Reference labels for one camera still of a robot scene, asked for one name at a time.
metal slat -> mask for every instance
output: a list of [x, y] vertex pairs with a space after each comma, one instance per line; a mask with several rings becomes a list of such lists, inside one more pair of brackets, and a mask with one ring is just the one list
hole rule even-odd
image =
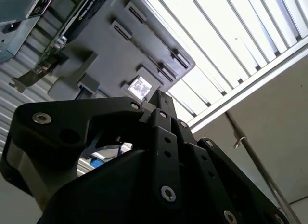
[[203, 98], [204, 102], [208, 101], [210, 104], [213, 104], [222, 97], [221, 93], [198, 67], [187, 73], [183, 77], [183, 81], [190, 85], [191, 89], [199, 97]]
[[273, 40], [279, 53], [287, 50], [286, 42], [283, 40], [283, 34], [276, 28], [275, 22], [262, 4], [261, 0], [249, 0], [264, 28], [267, 30], [270, 38]]
[[301, 10], [305, 23], [308, 24], [308, 0], [296, 0], [298, 7]]
[[296, 0], [283, 0], [301, 37], [308, 35], [307, 23], [302, 17]]
[[275, 21], [277, 28], [283, 35], [287, 45], [289, 47], [297, 43], [296, 37], [293, 34], [292, 29], [289, 27], [278, 3], [276, 0], [261, 0], [265, 6], [267, 12], [271, 15], [273, 21]]
[[236, 11], [247, 32], [255, 41], [256, 46], [268, 61], [276, 58], [275, 51], [270, 46], [267, 37], [262, 30], [262, 24], [251, 6], [249, 0], [228, 0], [231, 7]]
[[178, 81], [169, 92], [197, 115], [207, 108], [206, 104], [182, 80]]
[[197, 0], [192, 0], [195, 6], [198, 8], [200, 13], [205, 17], [205, 19], [209, 22], [211, 27], [215, 30], [217, 35], [220, 37], [220, 39], [223, 41], [223, 43], [227, 46], [233, 57], [236, 59], [236, 61], [241, 65], [242, 69], [246, 72], [247, 75], [250, 75], [250, 71], [248, 68], [254, 68], [253, 64], [251, 66], [243, 64], [241, 59], [238, 57], [238, 55], [235, 53], [234, 49], [231, 48], [229, 45], [229, 42], [225, 40], [224, 36], [220, 32], [220, 30], [215, 26], [215, 24], [212, 22], [211, 18], [207, 16], [206, 12], [204, 11], [204, 7], [200, 5], [200, 3]]
[[[198, 42], [203, 51], [207, 53], [207, 56], [217, 66], [233, 88], [239, 85], [239, 79], [245, 80], [248, 78], [241, 65], [236, 61], [227, 46], [191, 0], [163, 1], [173, 11], [180, 22], [187, 27], [190, 35]], [[183, 8], [190, 11], [189, 16], [187, 16], [186, 10], [183, 10]]]
[[146, 0], [155, 12], [155, 15], [163, 25], [174, 35], [178, 41], [187, 48], [187, 51], [194, 56], [196, 64], [213, 82], [215, 87], [221, 92], [231, 91], [230, 84], [225, 80], [222, 73], [208, 58], [200, 45], [193, 39], [183, 24], [176, 18], [172, 11], [166, 6], [163, 0]]
[[266, 60], [261, 55], [257, 47], [254, 47], [254, 57], [248, 50], [241, 38], [242, 33], [245, 32], [239, 20], [236, 18], [232, 9], [229, 7], [225, 0], [197, 0], [202, 7], [202, 10], [207, 15], [207, 20], [211, 20], [212, 26], [215, 26], [219, 31], [223, 39], [228, 43], [229, 49], [232, 50], [233, 54], [237, 56], [237, 61], [241, 62], [242, 67], [245, 68], [248, 75], [256, 73], [258, 68], [258, 61], [265, 65]]

light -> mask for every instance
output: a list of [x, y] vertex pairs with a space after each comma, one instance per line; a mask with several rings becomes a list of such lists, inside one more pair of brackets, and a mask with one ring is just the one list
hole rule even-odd
[[137, 77], [128, 87], [128, 90], [138, 99], [143, 100], [150, 92], [152, 85], [141, 76]]
[[303, 13], [303, 17], [306, 21], [306, 23], [308, 23], [308, 0], [296, 0], [297, 3], [300, 6], [300, 10]]
[[278, 3], [276, 0], [262, 0], [266, 6], [267, 11], [271, 14], [272, 19], [277, 24], [279, 31], [281, 32], [283, 38], [285, 39], [289, 47], [296, 44], [296, 38], [293, 34], [292, 29], [289, 27]]
[[206, 104], [182, 80], [178, 81], [169, 93], [192, 114], [198, 115], [207, 108]]
[[222, 97], [222, 94], [198, 67], [195, 67], [187, 73], [187, 75], [183, 77], [183, 81], [190, 85], [191, 89], [199, 95], [205, 103], [213, 104]]
[[285, 3], [288, 11], [290, 12], [291, 18], [293, 19], [301, 37], [305, 37], [306, 35], [308, 35], [308, 28], [305, 24], [303, 17], [301, 16], [301, 12], [296, 4], [297, 2], [295, 0], [283, 0], [283, 2]]
[[248, 78], [242, 66], [234, 58], [228, 47], [217, 35], [192, 0], [163, 1], [186, 27], [202, 50], [212, 60], [217, 70], [221, 72], [233, 88], [239, 85], [238, 81], [240, 79], [245, 80]]
[[247, 31], [255, 39], [267, 60], [271, 61], [276, 58], [270, 43], [262, 29], [256, 13], [248, 0], [230, 0], [233, 8], [237, 11], [240, 18], [243, 20]]
[[266, 8], [262, 5], [261, 0], [249, 0], [252, 7], [255, 9], [256, 14], [258, 15], [260, 21], [262, 22], [264, 28], [268, 32], [270, 38], [273, 40], [277, 50], [280, 53], [283, 53], [287, 50], [279, 31], [276, 29], [275, 24], [270, 18], [270, 15], [267, 13]]
[[[251, 50], [249, 50], [247, 45], [243, 42], [242, 36], [246, 31], [226, 0], [197, 1], [207, 14], [208, 19], [215, 25], [218, 32], [232, 48], [250, 75], [253, 75], [257, 71], [256, 67], [258, 63], [255, 61], [255, 58], [259, 61], [259, 64], [266, 64], [266, 60], [257, 49], [256, 45], [253, 44], [252, 40], [250, 40], [252, 43]], [[247, 33], [244, 34], [244, 36], [245, 35], [247, 39], [250, 39]]]

bolt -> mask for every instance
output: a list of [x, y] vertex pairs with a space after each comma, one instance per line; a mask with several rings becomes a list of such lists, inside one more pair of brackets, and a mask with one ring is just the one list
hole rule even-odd
[[233, 213], [231, 213], [230, 211], [224, 211], [223, 214], [225, 215], [225, 218], [229, 224], [237, 224], [237, 220]]
[[180, 125], [181, 125], [183, 128], [187, 128], [187, 124], [185, 124], [183, 121], [180, 122]]
[[140, 108], [140, 106], [138, 105], [138, 104], [136, 104], [136, 103], [131, 103], [130, 104], [134, 109], [139, 109]]
[[166, 117], [167, 117], [167, 114], [166, 114], [166, 113], [164, 113], [164, 112], [159, 112], [159, 114], [160, 114], [162, 117], [164, 117], [164, 118], [166, 118]]
[[282, 220], [282, 218], [278, 215], [275, 214], [275, 217], [277, 219], [277, 221], [280, 223], [280, 224], [284, 224], [284, 221]]
[[169, 186], [163, 186], [160, 190], [162, 197], [168, 202], [175, 202], [176, 195]]
[[51, 117], [43, 112], [37, 112], [32, 116], [34, 122], [38, 124], [49, 124], [51, 122]]
[[212, 142], [210, 142], [210, 141], [206, 141], [206, 143], [207, 143], [207, 145], [209, 146], [209, 147], [213, 147], [214, 145], [212, 144]]

corrugated metal wall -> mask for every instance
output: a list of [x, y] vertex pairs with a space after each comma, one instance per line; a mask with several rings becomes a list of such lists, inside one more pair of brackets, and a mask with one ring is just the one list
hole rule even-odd
[[9, 86], [17, 78], [33, 69], [34, 65], [69, 15], [77, 0], [54, 0], [51, 7], [39, 19], [31, 34], [14, 59], [0, 65], [0, 156], [9, 132], [15, 109], [32, 102], [51, 101], [48, 89], [56, 78], [46, 76], [23, 94]]

ceiling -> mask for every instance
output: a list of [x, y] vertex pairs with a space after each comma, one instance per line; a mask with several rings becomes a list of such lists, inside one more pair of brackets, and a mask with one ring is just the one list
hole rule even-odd
[[[288, 202], [308, 196], [307, 66], [305, 57], [229, 110]], [[277, 204], [245, 148], [231, 148], [236, 139], [224, 115], [194, 136], [212, 139]]]
[[168, 91], [193, 132], [308, 42], [308, 0], [144, 1], [196, 62]]

